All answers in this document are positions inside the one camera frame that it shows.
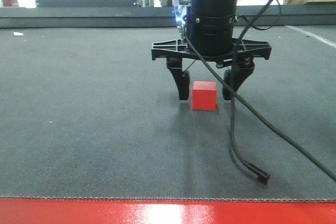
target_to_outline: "gray carpet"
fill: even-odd
[[[0,30],[1,197],[336,199],[336,183],[241,104],[238,147],[269,185],[232,161],[229,102],[218,92],[217,111],[192,111],[165,60],[151,61],[176,29],[15,31]],[[273,51],[239,93],[336,172],[335,49],[287,27],[246,38]],[[214,80],[201,62],[190,72]]]

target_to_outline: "cable connector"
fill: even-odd
[[[248,163],[246,167],[256,175],[258,175],[258,181],[264,185],[268,184],[268,179],[270,178],[271,175],[265,173],[263,170],[255,166],[254,164]]]

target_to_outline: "red block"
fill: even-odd
[[[214,81],[194,81],[192,109],[216,110],[217,83]]]

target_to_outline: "black cable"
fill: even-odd
[[[254,28],[254,29],[258,30],[258,31],[265,31],[265,30],[271,29],[272,27],[274,27],[274,26],[277,24],[277,22],[279,21],[279,19],[280,19],[280,17],[281,17],[282,9],[281,9],[281,4],[280,4],[279,0],[276,0],[276,1],[277,1],[277,3],[278,3],[279,13],[278,13],[278,17],[277,17],[277,19],[274,21],[274,23],[273,23],[271,26],[267,27],[267,28],[260,28],[260,27],[257,27],[257,26],[255,26],[255,25],[252,25],[252,28]],[[240,16],[238,16],[238,18],[242,18],[242,19],[245,20],[247,23],[250,22],[250,21],[248,20],[248,18],[247,18],[246,16],[244,16],[244,15],[240,15]]]
[[[296,143],[294,140],[292,140],[290,137],[288,137],[285,133],[278,130],[275,126],[273,126],[270,122],[268,122],[258,111],[256,111],[246,100],[244,100],[239,94],[237,94],[233,90],[233,79],[234,79],[234,70],[237,63],[238,58],[238,47],[242,43],[243,36],[247,32],[247,30],[253,25],[253,23],[264,13],[264,11],[268,8],[268,6],[271,4],[273,0],[269,0],[267,4],[258,12],[258,14],[249,22],[249,24],[244,28],[244,30],[241,32],[240,36],[237,39],[236,45],[234,47],[234,56],[233,56],[233,65],[230,72],[230,85],[226,84],[225,81],[211,68],[211,66],[206,62],[206,60],[203,58],[203,56],[196,50],[196,48],[192,45],[189,38],[186,36],[186,41],[190,48],[197,54],[199,59],[202,61],[202,63],[205,65],[205,67],[213,74],[213,76],[232,94],[231,97],[231,124],[230,124],[230,138],[233,146],[233,150],[237,156],[237,158],[242,162],[244,166],[246,166],[248,169],[250,169],[252,172],[258,175],[258,178],[264,177],[267,179],[269,178],[269,175],[265,172],[263,172],[261,169],[256,167],[255,165],[247,162],[245,159],[242,158],[240,155],[234,138],[234,129],[235,129],[235,98],[238,99],[250,112],[252,112],[253,115],[255,115],[266,127],[268,127],[270,130],[272,130],[274,133],[276,133],[278,136],[280,136],[282,139],[284,139],[287,143],[292,145],[295,149],[297,149],[300,153],[302,153],[306,158],[308,158],[311,162],[313,162],[318,168],[320,168],[324,173],[326,173],[330,178],[332,178],[336,182],[336,175],[329,170],[327,167],[325,167],[322,163],[320,163],[315,157],[313,157],[309,152],[307,152],[302,146],[300,146],[298,143]]]
[[[314,158],[310,153],[308,153],[303,147],[301,147],[298,143],[292,140],[290,137],[286,136],[283,132],[278,130],[275,126],[273,126],[269,121],[267,121],[256,109],[254,109],[244,98],[242,98],[237,92],[235,92],[227,83],[223,81],[223,79],[212,69],[212,67],[206,62],[203,56],[196,50],[196,48],[192,45],[189,38],[186,36],[186,41],[190,48],[197,54],[201,62],[205,65],[205,67],[213,74],[213,76],[235,97],[239,102],[241,102],[254,116],[256,116],[266,127],[284,139],[286,142],[291,144],[294,148],[296,148],[299,152],[301,152],[305,157],[307,157],[310,161],[312,161],[316,166],[318,166],[323,172],[325,172],[329,177],[331,177],[336,182],[336,175],[333,174],[328,168],[326,168],[323,164],[321,164],[316,158]]]
[[[232,67],[231,67],[231,72],[230,72],[230,87],[233,89],[234,86],[234,75],[235,75],[235,71],[236,71],[236,67],[237,67],[237,58],[238,58],[238,47],[239,45],[242,43],[243,37],[245,35],[245,33],[249,30],[249,28],[254,24],[254,22],[266,11],[266,9],[270,6],[270,4],[273,2],[273,0],[268,0],[268,2],[266,3],[265,6],[263,6],[261,8],[261,10],[252,18],[252,20],[247,24],[247,26],[245,26],[245,28],[243,29],[243,31],[240,33],[237,41],[236,41],[236,45],[233,48],[233,59],[232,59]],[[237,156],[237,158],[239,159],[239,161],[248,169],[250,169],[252,172],[254,172],[255,174],[258,175],[258,179],[260,181],[262,178],[263,174],[266,174],[266,176],[264,176],[264,184],[267,183],[267,180],[269,178],[270,175],[268,175],[267,173],[265,173],[264,171],[262,171],[260,168],[256,167],[255,165],[249,163],[248,161],[246,161],[239,153],[237,145],[236,145],[236,140],[235,140],[235,119],[236,119],[236,106],[235,106],[235,97],[231,97],[231,117],[230,117],[230,139],[231,139],[231,145],[233,147],[233,151],[235,153],[235,155]]]

